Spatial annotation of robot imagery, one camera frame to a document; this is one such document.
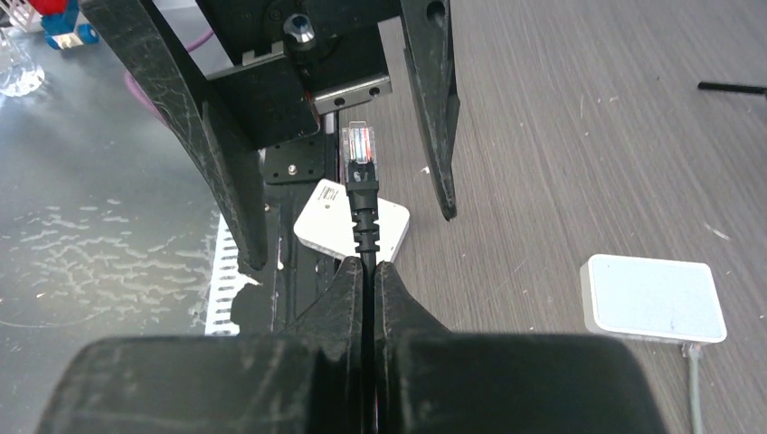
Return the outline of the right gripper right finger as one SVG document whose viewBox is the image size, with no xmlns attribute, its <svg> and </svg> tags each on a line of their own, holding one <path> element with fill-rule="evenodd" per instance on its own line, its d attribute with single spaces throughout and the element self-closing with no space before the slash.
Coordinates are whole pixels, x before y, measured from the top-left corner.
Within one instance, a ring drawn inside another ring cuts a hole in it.
<svg viewBox="0 0 767 434">
<path fill-rule="evenodd" d="M 376 266 L 374 307 L 376 424 L 379 433 L 388 433 L 390 365 L 396 339 L 407 334 L 447 335 L 450 330 L 411 295 L 392 262 Z"/>
</svg>

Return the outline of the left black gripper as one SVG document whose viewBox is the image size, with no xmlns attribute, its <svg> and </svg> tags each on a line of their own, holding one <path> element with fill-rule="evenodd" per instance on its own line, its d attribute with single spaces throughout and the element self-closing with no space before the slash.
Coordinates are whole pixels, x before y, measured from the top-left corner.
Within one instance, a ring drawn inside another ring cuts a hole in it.
<svg viewBox="0 0 767 434">
<path fill-rule="evenodd" d="M 83 1 L 80 9 L 208 184 L 242 269 L 260 270 L 268 261 L 255 148 L 312 136 L 322 116 L 391 93 L 378 24 L 398 15 L 437 201 L 446 220 L 457 216 L 452 160 L 460 100 L 448 1 L 209 0 L 198 6 L 233 64 L 209 75 L 211 84 L 154 2 Z"/>
</svg>

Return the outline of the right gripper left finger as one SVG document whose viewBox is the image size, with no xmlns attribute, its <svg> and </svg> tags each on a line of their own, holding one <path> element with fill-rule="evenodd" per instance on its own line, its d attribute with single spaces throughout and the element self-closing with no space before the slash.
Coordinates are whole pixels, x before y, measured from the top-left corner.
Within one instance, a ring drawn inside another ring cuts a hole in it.
<svg viewBox="0 0 767 434">
<path fill-rule="evenodd" d="M 317 348 L 308 395 L 307 433 L 361 431 L 362 262 L 341 261 L 325 293 L 281 332 Z"/>
</svg>

